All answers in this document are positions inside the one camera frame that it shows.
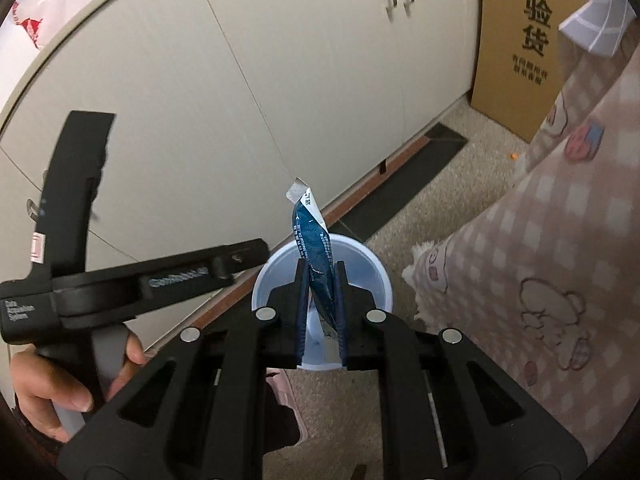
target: human hand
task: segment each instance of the human hand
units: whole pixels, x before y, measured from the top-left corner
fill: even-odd
[[[145,361],[140,339],[129,333],[124,366],[111,383],[107,400],[129,382]],[[89,390],[68,372],[37,355],[34,345],[11,359],[11,377],[22,414],[40,433],[60,442],[68,442],[69,436],[52,403],[75,412],[88,412],[94,405]]]

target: red and white sticker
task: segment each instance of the red and white sticker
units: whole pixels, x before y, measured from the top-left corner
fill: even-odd
[[[44,241],[46,236],[34,233],[31,239],[31,261],[36,264],[44,263]]]

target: blue plastic packet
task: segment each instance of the blue plastic packet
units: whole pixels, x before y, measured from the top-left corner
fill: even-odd
[[[293,234],[300,255],[309,263],[310,288],[321,318],[335,331],[334,257],[331,240],[311,188],[296,179],[287,191],[293,202]]]

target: cardboard box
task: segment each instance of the cardboard box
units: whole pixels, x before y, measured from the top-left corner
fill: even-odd
[[[482,0],[471,105],[530,141],[562,88],[558,25],[588,0]]]

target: cabinet door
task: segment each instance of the cabinet door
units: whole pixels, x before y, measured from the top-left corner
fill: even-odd
[[[402,143],[387,0],[209,0],[290,172],[326,205]]]
[[[292,182],[207,0],[110,0],[63,43],[1,145],[42,178],[70,110],[117,114],[91,229],[137,260],[291,232]]]
[[[466,0],[399,0],[397,21],[409,139],[470,88]]]

